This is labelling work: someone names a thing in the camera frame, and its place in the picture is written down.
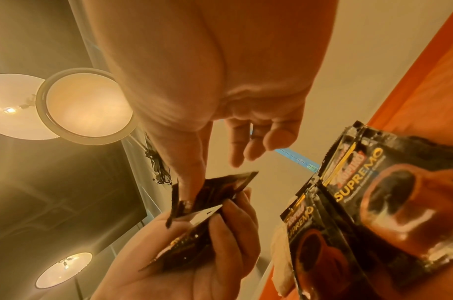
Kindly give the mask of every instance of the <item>lamp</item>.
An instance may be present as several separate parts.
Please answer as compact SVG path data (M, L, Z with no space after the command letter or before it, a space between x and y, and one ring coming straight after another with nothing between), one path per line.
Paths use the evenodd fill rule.
M113 76L97 69L69 69L51 76L37 92L36 108L52 132L78 144L113 143L137 125Z
M43 82L29 75L0 74L0 134L28 140L58 137L35 109L35 95Z
M62 259L42 273L35 286L38 289L47 289L67 281L80 273L92 257L91 253L83 252Z

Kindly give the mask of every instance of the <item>ceiling light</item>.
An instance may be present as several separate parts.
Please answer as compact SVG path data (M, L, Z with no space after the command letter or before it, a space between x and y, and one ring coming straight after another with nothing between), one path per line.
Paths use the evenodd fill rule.
M58 137L35 109L35 94L43 82L29 75L0 74L0 134L29 140Z
M55 134L75 143L103 145L136 127L133 111L108 72L78 68L59 72L39 88L36 108Z
M88 252L78 253L57 262L47 269L35 283L39 289L47 289L59 285L80 273L91 261Z

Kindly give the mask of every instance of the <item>person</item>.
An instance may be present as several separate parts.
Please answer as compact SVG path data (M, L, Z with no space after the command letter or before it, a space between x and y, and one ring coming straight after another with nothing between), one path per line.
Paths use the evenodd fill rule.
M83 2L110 71L187 205L205 180L213 121L225 121L233 167L297 139L337 0ZM239 198L225 203L225 221L210 220L213 261L139 272L189 228L175 222L166 230L163 214L129 241L92 299L235 299L259 255L254 210L247 194Z

